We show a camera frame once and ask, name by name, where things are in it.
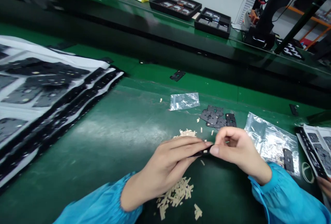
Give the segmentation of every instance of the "hand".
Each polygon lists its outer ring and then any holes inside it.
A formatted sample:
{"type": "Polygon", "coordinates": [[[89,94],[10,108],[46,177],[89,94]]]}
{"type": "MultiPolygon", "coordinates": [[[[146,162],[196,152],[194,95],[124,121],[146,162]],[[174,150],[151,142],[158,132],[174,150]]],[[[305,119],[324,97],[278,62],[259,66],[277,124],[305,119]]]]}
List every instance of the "hand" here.
{"type": "Polygon", "coordinates": [[[261,158],[253,141],[243,129],[222,128],[217,133],[215,145],[211,147],[210,153],[236,164],[260,185],[265,185],[271,180],[272,171],[269,165],[261,158]]]}
{"type": "Polygon", "coordinates": [[[162,142],[144,169],[127,181],[121,195],[122,208],[132,211],[169,190],[196,160],[196,157],[190,156],[212,144],[191,136],[162,142]]]}
{"type": "Polygon", "coordinates": [[[318,177],[317,181],[321,190],[331,200],[331,178],[328,177],[328,179],[326,180],[322,177],[318,177]]]}

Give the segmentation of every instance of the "black pole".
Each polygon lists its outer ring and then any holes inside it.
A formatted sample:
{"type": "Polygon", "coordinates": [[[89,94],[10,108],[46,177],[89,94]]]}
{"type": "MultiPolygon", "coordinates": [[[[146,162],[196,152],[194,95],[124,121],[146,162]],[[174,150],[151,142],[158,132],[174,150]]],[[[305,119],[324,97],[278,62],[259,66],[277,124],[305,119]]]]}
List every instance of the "black pole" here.
{"type": "Polygon", "coordinates": [[[315,12],[325,3],[326,0],[314,0],[309,9],[304,13],[304,15],[299,19],[299,21],[294,25],[292,30],[288,33],[282,43],[275,49],[275,53],[279,54],[287,44],[294,38],[294,36],[303,28],[303,26],[310,20],[310,18],[315,14],[315,12]]]}

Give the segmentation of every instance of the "blue sleeve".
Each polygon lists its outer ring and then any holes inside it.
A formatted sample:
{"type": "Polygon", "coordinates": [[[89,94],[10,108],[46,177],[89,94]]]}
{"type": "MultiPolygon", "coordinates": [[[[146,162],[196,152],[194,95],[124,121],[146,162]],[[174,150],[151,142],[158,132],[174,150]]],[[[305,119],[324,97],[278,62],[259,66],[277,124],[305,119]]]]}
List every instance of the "blue sleeve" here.
{"type": "Polygon", "coordinates": [[[132,212],[121,208],[122,190],[134,172],[114,184],[105,184],[77,202],[70,203],[54,224],[131,224],[135,223],[142,206],[132,212]]]}
{"type": "Polygon", "coordinates": [[[272,178],[266,185],[249,176],[253,195],[263,204],[269,223],[331,224],[331,215],[319,200],[301,189],[282,167],[269,166],[272,178]]]}

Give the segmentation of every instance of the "clear plastic bag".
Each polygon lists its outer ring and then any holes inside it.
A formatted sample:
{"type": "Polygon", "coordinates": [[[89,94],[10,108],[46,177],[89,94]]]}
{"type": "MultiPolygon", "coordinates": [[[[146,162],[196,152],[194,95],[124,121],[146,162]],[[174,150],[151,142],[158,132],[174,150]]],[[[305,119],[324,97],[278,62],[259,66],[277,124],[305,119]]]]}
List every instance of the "clear plastic bag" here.
{"type": "Polygon", "coordinates": [[[200,106],[198,93],[186,93],[171,95],[170,111],[190,109],[200,106]]]}
{"type": "Polygon", "coordinates": [[[289,174],[300,178],[298,138],[249,112],[245,130],[252,138],[256,150],[266,162],[275,162],[284,168],[286,148],[292,152],[294,172],[289,174]]]}

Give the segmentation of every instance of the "black tray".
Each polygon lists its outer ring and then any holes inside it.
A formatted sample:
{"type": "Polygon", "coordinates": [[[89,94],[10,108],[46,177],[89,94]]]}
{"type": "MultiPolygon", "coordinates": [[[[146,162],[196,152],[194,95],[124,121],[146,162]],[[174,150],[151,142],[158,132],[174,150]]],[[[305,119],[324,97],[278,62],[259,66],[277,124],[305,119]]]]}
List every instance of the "black tray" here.
{"type": "Polygon", "coordinates": [[[221,14],[217,11],[212,10],[212,9],[204,8],[203,11],[201,12],[201,14],[194,21],[194,27],[196,29],[201,30],[201,31],[204,31],[204,32],[214,34],[214,35],[220,36],[222,38],[228,39],[229,35],[230,35],[230,29],[231,29],[231,17],[226,16],[224,14],[221,14]],[[212,13],[217,14],[217,15],[220,16],[220,20],[217,22],[218,26],[216,28],[199,22],[200,19],[205,19],[205,20],[208,20],[209,22],[213,21],[213,17],[210,17],[210,16],[205,14],[206,11],[212,12],[212,13]]]}
{"type": "Polygon", "coordinates": [[[185,21],[189,21],[199,10],[201,10],[202,4],[198,3],[196,1],[193,1],[193,0],[184,0],[184,1],[195,4],[194,8],[191,8],[191,7],[186,6],[186,5],[183,6],[185,9],[191,10],[191,12],[188,15],[182,14],[180,12],[177,12],[175,10],[172,10],[170,8],[167,8],[167,7],[164,7],[164,6],[160,5],[160,3],[163,3],[163,2],[170,2],[172,4],[178,5],[177,2],[174,1],[174,0],[153,0],[153,1],[149,2],[149,5],[150,5],[151,9],[155,9],[155,10],[161,11],[163,13],[172,15],[174,17],[178,17],[178,18],[183,19],[185,21]]]}

